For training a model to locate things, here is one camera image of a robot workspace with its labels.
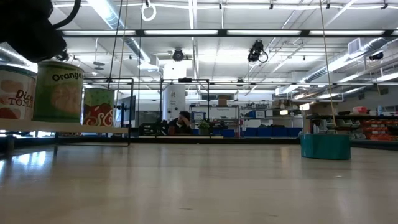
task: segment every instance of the fluorescent light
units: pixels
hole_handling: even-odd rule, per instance
[[[384,81],[392,80],[392,79],[395,79],[395,78],[398,78],[398,73],[393,73],[393,74],[390,74],[390,75],[383,75],[383,76],[381,76],[379,78],[374,79],[374,81],[376,81],[376,82],[384,82]]]
[[[337,82],[338,82],[338,83],[343,83],[343,82],[347,82],[347,81],[353,80],[353,79],[355,79],[355,78],[357,78],[357,77],[359,77],[359,75],[357,75],[357,74],[355,74],[355,75],[350,75],[350,76],[348,76],[348,77],[346,77],[346,78],[344,78],[344,79],[342,79],[342,80],[338,80]]]
[[[338,93],[332,93],[331,97],[337,96]],[[330,98],[330,93],[318,96],[319,99]]]
[[[300,30],[228,30],[228,35],[300,35]]]
[[[304,97],[305,97],[305,94],[300,94],[300,95],[295,96],[294,99],[298,100],[298,99],[301,99],[301,98],[304,98]]]
[[[287,110],[280,111],[280,115],[287,115],[289,112]]]
[[[101,36],[115,36],[115,35],[135,35],[136,31],[134,30],[66,30],[63,31],[64,35],[101,35]]]
[[[325,35],[382,35],[383,30],[325,30]],[[311,30],[310,35],[323,35],[322,30]]]
[[[356,92],[356,91],[363,90],[363,89],[364,89],[364,87],[355,88],[355,89],[352,89],[352,90],[348,90],[348,91],[345,92],[344,94],[354,93],[354,92]]]
[[[145,30],[145,35],[217,35],[218,30]]]

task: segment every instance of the security camera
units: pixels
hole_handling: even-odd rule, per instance
[[[182,53],[182,49],[175,49],[173,54],[173,60],[175,62],[181,62],[184,59],[184,54]]]

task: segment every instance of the cardboard box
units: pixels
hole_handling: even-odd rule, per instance
[[[218,95],[218,106],[227,106],[228,96]]]

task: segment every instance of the blue bin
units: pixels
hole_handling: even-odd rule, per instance
[[[233,138],[233,137],[235,137],[235,130],[225,129],[225,130],[223,130],[222,135],[223,135],[224,137]]]
[[[221,130],[220,129],[216,129],[216,130],[213,130],[213,134],[214,135],[218,135],[218,134],[221,134]]]
[[[272,136],[274,137],[287,137],[287,128],[272,128]]]
[[[287,130],[287,134],[288,134],[290,137],[298,137],[298,136],[299,136],[299,133],[300,133],[301,131],[303,131],[303,128],[289,128],[289,129]]]
[[[272,128],[259,128],[257,135],[261,137],[271,137]]]
[[[257,130],[258,130],[258,128],[246,128],[246,131],[244,132],[244,136],[245,137],[257,136]]]
[[[252,110],[248,112],[248,118],[255,118],[256,117],[256,111]]]

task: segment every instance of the can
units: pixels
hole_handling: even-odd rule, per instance
[[[31,120],[36,73],[0,65],[0,118]]]
[[[113,125],[114,90],[86,88],[83,106],[83,124],[91,126]]]
[[[33,120],[80,123],[83,69],[54,61],[38,66]]]

